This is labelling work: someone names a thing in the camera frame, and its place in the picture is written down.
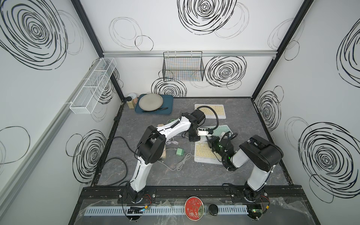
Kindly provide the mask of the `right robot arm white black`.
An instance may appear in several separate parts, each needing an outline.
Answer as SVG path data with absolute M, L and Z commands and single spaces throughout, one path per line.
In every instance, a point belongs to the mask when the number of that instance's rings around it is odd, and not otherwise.
M 255 202 L 260 198 L 270 173 L 281 161 L 284 153 L 278 146 L 258 135 L 241 143 L 239 150 L 235 151 L 231 141 L 237 136 L 237 133 L 226 132 L 222 137 L 206 137 L 206 142 L 213 154 L 219 155 L 217 159 L 227 171 L 236 171 L 248 161 L 254 164 L 244 185 L 243 194 L 247 201 Z

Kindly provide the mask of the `green wireless keyboard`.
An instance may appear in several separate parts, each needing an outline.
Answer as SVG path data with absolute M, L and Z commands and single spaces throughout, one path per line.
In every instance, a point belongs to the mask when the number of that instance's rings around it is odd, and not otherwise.
M 231 132 L 231 129 L 227 125 L 219 125 L 209 137 L 222 137 L 226 132 Z

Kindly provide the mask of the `green usb charger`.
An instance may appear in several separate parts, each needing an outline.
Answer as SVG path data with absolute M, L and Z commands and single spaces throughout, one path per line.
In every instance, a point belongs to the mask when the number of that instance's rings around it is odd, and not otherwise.
M 176 156 L 183 156 L 184 155 L 184 150 L 183 149 L 181 149 L 181 148 L 177 148 L 177 150 L 176 150 Z

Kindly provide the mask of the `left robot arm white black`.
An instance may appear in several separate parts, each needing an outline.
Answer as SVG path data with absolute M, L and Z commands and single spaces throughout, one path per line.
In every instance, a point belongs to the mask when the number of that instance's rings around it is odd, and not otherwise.
M 213 128 L 202 127 L 206 116 L 202 108 L 213 112 L 217 121 Z M 137 145 L 137 160 L 135 173 L 127 185 L 127 194 L 131 201 L 141 201 L 146 187 L 147 177 L 154 163 L 163 154 L 166 142 L 173 137 L 186 132 L 190 142 L 197 142 L 201 137 L 209 137 L 219 126 L 219 118 L 216 111 L 210 106 L 199 106 L 192 113 L 182 112 L 180 117 L 164 126 L 148 126 Z

